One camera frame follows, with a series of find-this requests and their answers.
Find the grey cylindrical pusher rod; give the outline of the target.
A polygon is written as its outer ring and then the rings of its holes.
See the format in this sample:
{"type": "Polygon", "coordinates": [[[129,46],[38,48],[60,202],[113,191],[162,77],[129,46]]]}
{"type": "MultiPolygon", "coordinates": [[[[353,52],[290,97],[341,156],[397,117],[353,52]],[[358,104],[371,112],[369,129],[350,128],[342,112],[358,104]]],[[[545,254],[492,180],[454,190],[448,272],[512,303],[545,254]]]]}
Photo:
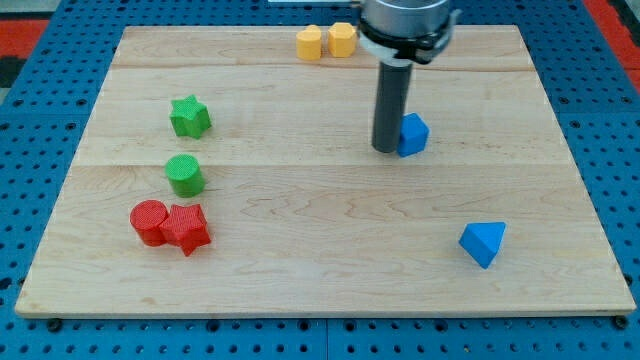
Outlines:
{"type": "Polygon", "coordinates": [[[371,136],[378,152],[391,153],[398,147],[412,68],[379,64],[371,136]]]}

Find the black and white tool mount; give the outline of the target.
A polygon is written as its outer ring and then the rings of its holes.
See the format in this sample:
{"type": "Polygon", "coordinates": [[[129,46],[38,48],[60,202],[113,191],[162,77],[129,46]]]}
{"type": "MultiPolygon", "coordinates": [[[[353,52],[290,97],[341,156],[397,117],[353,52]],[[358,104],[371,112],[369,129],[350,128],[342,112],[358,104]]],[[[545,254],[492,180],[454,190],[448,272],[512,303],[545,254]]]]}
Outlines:
{"type": "Polygon", "coordinates": [[[411,63],[426,65],[449,45],[460,15],[461,11],[455,9],[435,32],[412,37],[385,34],[362,18],[358,24],[359,42],[366,51],[384,64],[395,67],[404,67],[411,63]]]}

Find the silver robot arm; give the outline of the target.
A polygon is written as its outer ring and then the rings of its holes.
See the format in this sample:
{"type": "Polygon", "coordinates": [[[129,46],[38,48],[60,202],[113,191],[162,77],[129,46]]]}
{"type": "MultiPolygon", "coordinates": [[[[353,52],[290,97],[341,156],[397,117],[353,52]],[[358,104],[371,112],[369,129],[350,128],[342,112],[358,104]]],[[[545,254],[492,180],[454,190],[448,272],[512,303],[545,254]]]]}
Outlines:
{"type": "Polygon", "coordinates": [[[450,0],[362,2],[359,43],[379,61],[371,135],[375,150],[397,150],[413,66],[431,63],[446,49],[460,15],[450,0]]]}

